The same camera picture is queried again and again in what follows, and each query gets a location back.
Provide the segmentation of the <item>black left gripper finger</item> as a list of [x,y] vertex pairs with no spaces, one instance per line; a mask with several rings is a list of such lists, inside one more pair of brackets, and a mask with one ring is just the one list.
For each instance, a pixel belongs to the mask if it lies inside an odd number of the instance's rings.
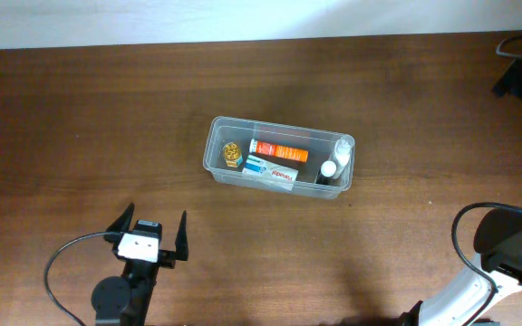
[[124,212],[106,229],[110,234],[121,234],[128,232],[131,225],[135,205],[130,203]]
[[179,229],[175,239],[175,259],[187,261],[189,259],[189,241],[187,234],[187,211],[182,213]]

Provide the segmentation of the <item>gold lid balm jar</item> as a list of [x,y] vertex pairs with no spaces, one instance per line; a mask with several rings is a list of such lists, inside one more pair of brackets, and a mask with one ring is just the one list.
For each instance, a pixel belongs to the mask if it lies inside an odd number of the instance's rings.
[[223,158],[229,168],[238,168],[243,162],[242,151],[235,142],[228,142],[222,148]]

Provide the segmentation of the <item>white Panadol medicine box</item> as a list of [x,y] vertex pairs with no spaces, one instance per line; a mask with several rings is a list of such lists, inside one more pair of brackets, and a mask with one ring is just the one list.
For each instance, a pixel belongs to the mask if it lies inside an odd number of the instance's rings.
[[281,166],[263,158],[249,155],[244,164],[242,173],[266,185],[291,191],[296,182],[298,171]]

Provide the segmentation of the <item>orange tablet tube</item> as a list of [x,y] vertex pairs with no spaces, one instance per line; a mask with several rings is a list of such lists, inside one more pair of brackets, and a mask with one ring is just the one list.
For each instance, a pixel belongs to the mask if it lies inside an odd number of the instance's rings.
[[249,144],[249,152],[302,163],[306,163],[309,158],[309,152],[305,149],[291,148],[257,139],[251,139]]

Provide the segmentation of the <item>dark bottle white cap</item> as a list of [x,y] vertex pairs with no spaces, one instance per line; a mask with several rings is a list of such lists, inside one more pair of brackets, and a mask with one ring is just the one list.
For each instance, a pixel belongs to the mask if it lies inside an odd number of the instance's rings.
[[329,186],[334,179],[336,169],[337,166],[333,161],[326,160],[320,167],[315,183],[319,185]]

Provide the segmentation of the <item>clear plastic container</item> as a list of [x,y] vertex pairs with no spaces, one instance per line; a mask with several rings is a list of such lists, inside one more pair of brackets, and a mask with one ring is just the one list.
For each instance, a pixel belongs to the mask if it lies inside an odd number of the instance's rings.
[[[303,149],[308,152],[308,160],[300,162],[255,153],[254,140]],[[338,177],[326,185],[319,184],[321,166],[327,160],[334,160],[340,144],[349,146],[348,163],[338,164]],[[203,166],[219,183],[334,199],[351,187],[354,157],[355,139],[349,134],[219,116],[211,122]]]

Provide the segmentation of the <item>white spray bottle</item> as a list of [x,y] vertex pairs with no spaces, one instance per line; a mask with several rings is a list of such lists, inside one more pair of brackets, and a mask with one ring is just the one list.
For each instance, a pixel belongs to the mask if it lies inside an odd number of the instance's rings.
[[336,165],[336,170],[333,174],[334,179],[342,175],[350,162],[353,145],[354,140],[350,135],[344,135],[335,142],[331,155],[331,161]]

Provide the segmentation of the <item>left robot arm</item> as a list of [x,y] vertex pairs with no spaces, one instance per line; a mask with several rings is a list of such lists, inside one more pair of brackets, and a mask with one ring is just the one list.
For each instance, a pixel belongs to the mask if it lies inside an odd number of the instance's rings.
[[122,273],[107,277],[92,291],[91,304],[97,325],[143,325],[161,268],[173,269],[177,261],[189,258],[187,215],[183,214],[173,251],[160,247],[160,223],[133,221],[135,205],[107,229],[103,239],[112,245],[115,257],[124,262]]

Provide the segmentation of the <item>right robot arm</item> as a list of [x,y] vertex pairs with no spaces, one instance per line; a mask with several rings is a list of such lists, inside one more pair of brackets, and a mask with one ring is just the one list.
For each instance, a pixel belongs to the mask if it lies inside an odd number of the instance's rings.
[[[468,258],[457,236],[461,218],[485,208]],[[496,303],[522,291],[522,206],[494,202],[463,207],[454,217],[451,242],[463,270],[438,294],[418,302],[398,319],[400,325],[480,325]]]

